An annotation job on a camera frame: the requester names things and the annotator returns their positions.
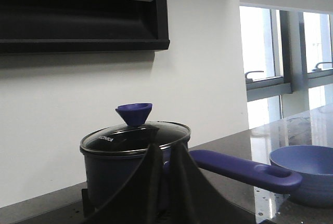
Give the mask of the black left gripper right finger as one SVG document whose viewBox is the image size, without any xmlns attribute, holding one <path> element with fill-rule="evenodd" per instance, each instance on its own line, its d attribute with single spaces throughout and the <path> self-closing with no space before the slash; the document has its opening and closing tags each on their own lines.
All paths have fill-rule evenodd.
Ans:
<svg viewBox="0 0 333 224">
<path fill-rule="evenodd" d="M 170 159 L 171 223 L 254 223 L 254 217 L 221 196 L 181 143 Z"/>
</svg>

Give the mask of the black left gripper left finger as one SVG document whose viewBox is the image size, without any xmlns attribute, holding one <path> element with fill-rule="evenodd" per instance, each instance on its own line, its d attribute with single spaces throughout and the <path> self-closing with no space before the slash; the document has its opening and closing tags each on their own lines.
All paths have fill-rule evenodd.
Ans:
<svg viewBox="0 0 333 224">
<path fill-rule="evenodd" d="M 155 223 L 162 176 L 162 151 L 150 144 L 125 185 L 83 223 Z"/>
</svg>

